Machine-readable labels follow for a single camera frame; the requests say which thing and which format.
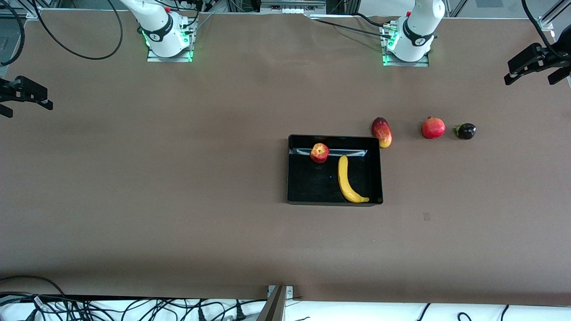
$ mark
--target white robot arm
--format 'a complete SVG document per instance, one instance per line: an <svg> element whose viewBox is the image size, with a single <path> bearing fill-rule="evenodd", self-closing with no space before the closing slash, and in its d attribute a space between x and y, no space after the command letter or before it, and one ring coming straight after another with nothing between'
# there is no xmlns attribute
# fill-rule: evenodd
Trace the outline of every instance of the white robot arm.
<svg viewBox="0 0 571 321"><path fill-rule="evenodd" d="M150 49L160 57L172 57L189 46L188 18L152 0L120 0L135 15Z"/></svg>
<svg viewBox="0 0 571 321"><path fill-rule="evenodd" d="M416 0L410 15L397 21L399 34L388 49L398 59L408 62L420 60L430 50L434 31L445 11L442 0Z"/></svg>

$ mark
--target white floor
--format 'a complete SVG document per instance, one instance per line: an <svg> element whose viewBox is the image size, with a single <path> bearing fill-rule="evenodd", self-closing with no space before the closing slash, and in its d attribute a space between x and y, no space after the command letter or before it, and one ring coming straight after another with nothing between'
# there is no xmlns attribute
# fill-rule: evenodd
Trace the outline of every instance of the white floor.
<svg viewBox="0 0 571 321"><path fill-rule="evenodd" d="M100 301L93 302L100 308L111 308L123 311L132 301ZM177 300L175 303L182 304L183 300ZM188 306L194 305L198 300L187 300ZM232 307L235 300L208 300L209 302L221 302L225 308ZM140 321L146 311L152 308L156 303L145 304L130 310L125 314L124 321ZM242 306L244 314L255 315L263 308L264 302L245 304ZM285 321L299 321L309 317L308 321L348 321L348 320L370 320L370 321L414 321L418 320L424 303L347 303L347 302L315 302L288 301L285 308ZM427 309L423 321L457 321L459 312L464 312L470 316L473 321L500 321L500 315L505 306L492 304L431 304ZM0 307L0 319L2 321L20 321L25 320L31 313L34 306L32 303L15 303ZM161 310L155 321L177 321L184 315L184 309L169 306L175 314ZM206 320L212 321L222 311L218 304L210 305L203 309ZM121 319L121 313L109 312L115 321ZM197 310L194 309L186 318L187 321L196 321L198 319ZM109 320L103 314L99 314L104 321ZM228 321L229 316L236 316L236 311L231 310L227 313L224 320ZM44 321L40 314L36 315L36 321ZM504 316L504 321L569 321L571 320L571 308L569 307L537 307L537 306L510 306ZM46 315L45 321L59 321L54 314ZM462 317L461 321L468 321L466 317Z"/></svg>

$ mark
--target metal bracket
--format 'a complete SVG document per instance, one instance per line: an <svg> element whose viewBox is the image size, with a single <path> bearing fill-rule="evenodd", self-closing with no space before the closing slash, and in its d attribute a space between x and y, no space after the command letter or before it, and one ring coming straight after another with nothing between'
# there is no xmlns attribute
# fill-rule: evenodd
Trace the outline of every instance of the metal bracket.
<svg viewBox="0 0 571 321"><path fill-rule="evenodd" d="M399 67L428 67L428 53L424 54L419 61L408 62L398 59L395 54L389 50L389 47L394 46L398 41L399 33L394 26L397 21L392 20L386 23L383 27L379 27L379 33L382 35L390 35L390 39L380 37L381 39L381 52L383 53L383 66L399 66Z"/></svg>
<svg viewBox="0 0 571 321"><path fill-rule="evenodd" d="M563 10L571 6L571 0L559 0L538 20L541 27L548 27Z"/></svg>
<svg viewBox="0 0 571 321"><path fill-rule="evenodd" d="M183 23L188 23L188 18L183 17ZM188 42L188 47L184 48L181 52L177 55L172 57L160 57L156 55L152 50L151 47L148 45L148 39L143 33L145 37L145 41L147 43L147 47L149 48L147 54L147 62L192 62L192 58L194 56L194 44L196 43L196 29L198 26L198 19L195 19L194 22L182 29L181 32L184 34L182 35L185 42Z"/></svg>
<svg viewBox="0 0 571 321"><path fill-rule="evenodd" d="M268 298L272 295L276 286L268 286ZM285 286L285 299L293 299L293 286Z"/></svg>
<svg viewBox="0 0 571 321"><path fill-rule="evenodd" d="M288 295L293 297L293 287L291 286L269 286L270 298L266 301L264 308L256 321L283 321L284 310Z"/></svg>

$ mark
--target pomegranate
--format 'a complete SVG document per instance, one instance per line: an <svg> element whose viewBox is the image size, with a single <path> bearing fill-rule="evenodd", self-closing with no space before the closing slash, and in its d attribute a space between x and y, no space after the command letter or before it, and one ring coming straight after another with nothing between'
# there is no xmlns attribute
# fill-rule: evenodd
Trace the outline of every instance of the pomegranate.
<svg viewBox="0 0 571 321"><path fill-rule="evenodd" d="M423 124L424 138L434 139L444 135L446 126L440 118L428 117Z"/></svg>

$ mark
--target black tray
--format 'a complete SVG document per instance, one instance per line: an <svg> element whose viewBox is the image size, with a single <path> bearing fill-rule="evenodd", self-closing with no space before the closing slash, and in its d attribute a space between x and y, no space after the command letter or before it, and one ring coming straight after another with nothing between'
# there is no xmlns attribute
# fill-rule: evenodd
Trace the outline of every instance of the black tray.
<svg viewBox="0 0 571 321"><path fill-rule="evenodd" d="M323 164L309 158L317 143L329 147ZM374 137L290 135L288 138L287 200L304 205L373 206L383 203L381 152ZM349 158L349 183L368 203L351 203L343 197L337 180L337 163Z"/></svg>

